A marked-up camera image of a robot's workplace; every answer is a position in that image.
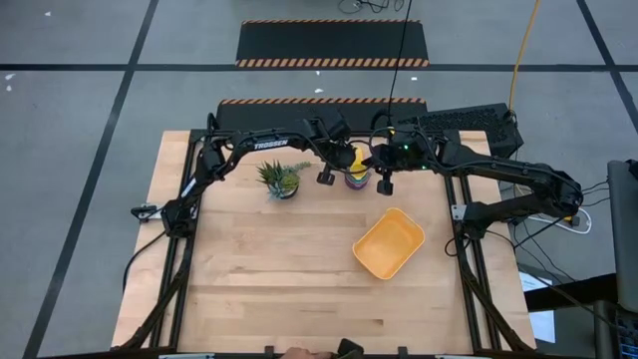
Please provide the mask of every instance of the wooden tabletop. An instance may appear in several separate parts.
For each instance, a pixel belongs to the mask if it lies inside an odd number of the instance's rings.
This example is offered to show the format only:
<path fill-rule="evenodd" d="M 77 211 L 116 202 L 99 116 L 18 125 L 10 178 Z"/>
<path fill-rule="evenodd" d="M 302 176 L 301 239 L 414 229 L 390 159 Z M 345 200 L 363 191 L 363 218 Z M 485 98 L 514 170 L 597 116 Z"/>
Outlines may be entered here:
<path fill-rule="evenodd" d="M 163 134 L 149 202 L 176 196 L 187 139 L 188 132 Z M 478 153 L 488 152 L 484 133 L 462 133 L 462 140 Z M 268 199 L 266 187 L 256 181 L 256 165 L 275 159 L 283 165 L 312 163 L 300 173 L 299 192 L 291 199 Z M 275 352 L 290 346 L 336 351 L 347 337 L 370 354 L 397 353 L 398 346 L 411 354 L 472 353 L 457 260 L 444 254 L 452 237 L 444 179 L 431 172 L 394 174 L 394 195 L 383 196 L 376 193 L 377 175 L 354 191 L 341 174 L 332 186 L 317 183 L 321 169 L 310 152 L 252 153 L 204 193 L 178 350 L 245 353 L 274 345 Z M 495 180 L 470 177 L 470 184 L 474 200 L 500 200 Z M 352 244 L 389 207 L 418 223 L 426 241 L 392 279 L 381 280 L 357 261 Z M 490 230 L 508 237 L 502 223 Z M 136 250 L 161 231 L 159 221 L 141 225 Z M 126 341 L 155 305 L 167 243 L 163 239 L 133 264 L 114 344 Z M 523 341 L 535 346 L 510 244 L 488 234 L 482 247 L 494 304 Z M 482 345 L 488 348 L 477 307 Z M 163 343 L 171 318 L 172 308 L 164 319 Z"/>

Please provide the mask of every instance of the yellow plastic tray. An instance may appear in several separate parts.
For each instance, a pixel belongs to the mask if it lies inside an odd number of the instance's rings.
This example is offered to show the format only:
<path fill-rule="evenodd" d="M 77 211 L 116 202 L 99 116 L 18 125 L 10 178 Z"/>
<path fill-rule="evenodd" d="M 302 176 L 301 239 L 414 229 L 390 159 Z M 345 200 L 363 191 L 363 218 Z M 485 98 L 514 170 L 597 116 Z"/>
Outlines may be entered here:
<path fill-rule="evenodd" d="M 388 208 L 352 251 L 377 278 L 390 279 L 425 240 L 423 229 L 402 210 Z"/>

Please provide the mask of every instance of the potted plant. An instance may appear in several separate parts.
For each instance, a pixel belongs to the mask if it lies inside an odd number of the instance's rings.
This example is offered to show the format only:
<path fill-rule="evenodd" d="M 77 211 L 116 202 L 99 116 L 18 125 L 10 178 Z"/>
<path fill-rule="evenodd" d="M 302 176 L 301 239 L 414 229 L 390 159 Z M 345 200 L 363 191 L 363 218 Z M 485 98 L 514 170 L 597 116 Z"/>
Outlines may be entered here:
<path fill-rule="evenodd" d="M 258 167 L 259 181 L 268 186 L 270 195 L 279 199 L 292 198 L 299 189 L 299 171 L 310 167 L 309 162 L 295 166 L 282 166 L 279 161 L 272 164 L 263 163 Z"/>

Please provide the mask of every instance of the gray floor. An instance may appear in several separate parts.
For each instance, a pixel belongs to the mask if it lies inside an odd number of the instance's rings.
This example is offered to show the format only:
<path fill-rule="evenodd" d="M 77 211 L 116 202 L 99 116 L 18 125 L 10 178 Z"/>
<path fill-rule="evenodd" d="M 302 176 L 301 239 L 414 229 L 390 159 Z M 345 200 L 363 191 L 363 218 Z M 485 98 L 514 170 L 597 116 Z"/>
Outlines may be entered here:
<path fill-rule="evenodd" d="M 232 63 L 242 20 L 346 18 L 336 2 L 159 0 L 140 63 Z M 615 62 L 638 64 L 638 4 L 587 4 Z M 148 6 L 0 0 L 0 64 L 125 64 Z M 532 6 L 415 0 L 412 18 L 424 24 L 433 64 L 512 64 Z M 403 16 L 405 8 L 353 17 Z M 575 0 L 542 3 L 523 63 L 604 64 Z M 122 78 L 115 71 L 0 71 L 0 358 L 24 352 Z M 638 96 L 638 74 L 622 78 Z M 396 95 L 424 97 L 432 110 L 506 102 L 510 79 L 507 72 L 407 71 Z M 109 348 L 138 231 L 128 211 L 146 198 L 162 131 L 201 128 L 224 98 L 310 97 L 317 88 L 325 97 L 384 97 L 391 82 L 391 72 L 378 71 L 136 72 L 39 355 Z M 588 186 L 605 179 L 608 161 L 638 159 L 636 130 L 608 72 L 521 73 L 514 107 L 525 140 L 520 160 L 548 163 Z M 591 233 L 553 228 L 537 238 L 576 278 L 614 270 L 608 205 L 588 210 Z M 522 228 L 517 236 L 525 236 Z M 518 259 L 538 266 L 524 252 Z"/>

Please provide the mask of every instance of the white paper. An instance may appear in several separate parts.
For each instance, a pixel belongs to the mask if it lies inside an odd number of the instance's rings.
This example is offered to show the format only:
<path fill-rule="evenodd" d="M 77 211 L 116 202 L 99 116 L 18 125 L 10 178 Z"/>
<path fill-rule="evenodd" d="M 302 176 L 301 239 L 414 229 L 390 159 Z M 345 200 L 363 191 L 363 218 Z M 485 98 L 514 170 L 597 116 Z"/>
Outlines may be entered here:
<path fill-rule="evenodd" d="M 518 275 L 520 275 L 522 291 L 544 288 L 547 285 L 551 285 L 550 279 L 539 277 L 547 283 L 545 284 L 527 273 L 519 272 Z M 534 338 L 549 343 L 556 342 L 553 310 L 529 313 L 529 320 L 531 321 L 531 330 L 534 332 Z"/>

